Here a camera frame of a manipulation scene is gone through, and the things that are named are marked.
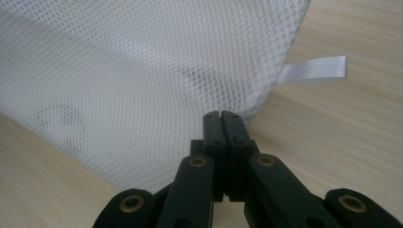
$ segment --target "light wood grain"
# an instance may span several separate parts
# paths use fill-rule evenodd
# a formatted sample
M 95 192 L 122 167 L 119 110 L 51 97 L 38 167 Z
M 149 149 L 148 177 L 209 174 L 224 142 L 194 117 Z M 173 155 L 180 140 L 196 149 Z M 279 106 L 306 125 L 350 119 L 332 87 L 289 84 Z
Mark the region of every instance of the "light wood grain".
M 295 63 L 349 56 L 349 78 L 278 85 L 249 131 L 314 194 L 359 191 L 403 221 L 403 1 L 312 1 L 289 52 Z M 0 227 L 90 227 L 118 190 L 0 117 Z M 247 227 L 242 204 L 214 227 Z

